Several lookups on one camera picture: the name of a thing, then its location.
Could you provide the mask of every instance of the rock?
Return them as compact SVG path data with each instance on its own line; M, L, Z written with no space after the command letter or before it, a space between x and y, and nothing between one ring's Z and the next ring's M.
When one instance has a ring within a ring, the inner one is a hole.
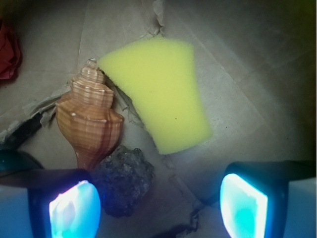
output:
M131 216L153 183L154 167L140 149L119 146L91 175L105 212L114 217Z

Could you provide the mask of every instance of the yellow sponge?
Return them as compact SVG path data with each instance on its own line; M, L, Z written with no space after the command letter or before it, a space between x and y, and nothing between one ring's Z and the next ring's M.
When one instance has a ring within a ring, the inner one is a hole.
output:
M190 44L163 37L137 41L101 58L99 67L131 98L160 154L210 138Z

